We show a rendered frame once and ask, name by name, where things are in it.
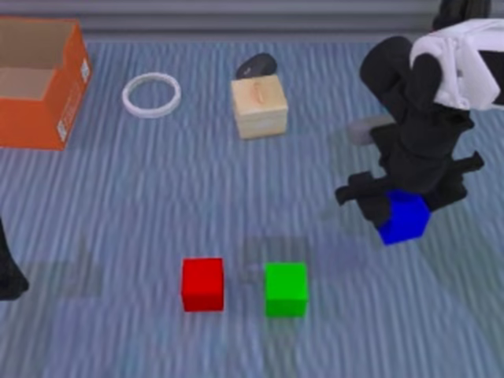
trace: table surface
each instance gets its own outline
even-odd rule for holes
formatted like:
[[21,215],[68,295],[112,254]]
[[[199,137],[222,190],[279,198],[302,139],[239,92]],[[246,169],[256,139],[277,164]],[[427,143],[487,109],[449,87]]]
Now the table surface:
[[[0,304],[1,378],[447,378],[504,376],[501,113],[475,113],[457,154],[485,168],[423,239],[384,247],[333,191],[379,172],[344,127],[381,112],[358,79],[371,45],[92,43],[85,102],[64,152],[0,150],[0,210],[31,281]],[[279,62],[288,133],[239,140],[235,67]],[[159,120],[120,102],[135,75],[182,87]],[[133,101],[160,105],[160,84]],[[226,309],[185,314],[185,257],[223,257]],[[264,315],[263,264],[304,261],[302,319]]]

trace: orange box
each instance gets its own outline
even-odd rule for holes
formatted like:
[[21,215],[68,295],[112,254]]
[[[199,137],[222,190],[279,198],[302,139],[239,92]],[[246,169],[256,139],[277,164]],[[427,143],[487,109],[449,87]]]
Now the orange box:
[[90,79],[78,21],[0,17],[0,146],[63,150]]

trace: white ring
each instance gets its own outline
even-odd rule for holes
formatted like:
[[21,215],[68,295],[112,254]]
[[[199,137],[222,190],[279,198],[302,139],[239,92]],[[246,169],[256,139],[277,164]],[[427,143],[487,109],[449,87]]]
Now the white ring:
[[[147,81],[162,81],[171,85],[175,90],[175,94],[170,102],[166,105],[160,106],[154,109],[142,109],[138,106],[134,106],[129,99],[132,92],[140,85]],[[170,75],[159,72],[148,72],[143,75],[139,75],[132,79],[123,89],[123,104],[126,110],[139,118],[159,118],[170,114],[176,107],[180,104],[180,99],[182,98],[182,90],[180,89],[180,84],[176,79]]]

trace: black computer mouse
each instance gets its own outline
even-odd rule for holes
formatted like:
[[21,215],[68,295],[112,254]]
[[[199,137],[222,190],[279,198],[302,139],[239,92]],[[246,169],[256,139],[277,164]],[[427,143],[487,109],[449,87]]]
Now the black computer mouse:
[[254,55],[236,70],[235,78],[249,79],[251,77],[273,75],[276,72],[276,60],[270,54],[260,53]]

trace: beige cube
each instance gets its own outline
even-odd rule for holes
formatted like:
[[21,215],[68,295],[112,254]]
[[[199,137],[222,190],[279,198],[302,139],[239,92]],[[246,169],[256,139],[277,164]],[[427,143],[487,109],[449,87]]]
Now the beige cube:
[[233,110],[242,139],[287,131],[287,99],[277,75],[233,80]]

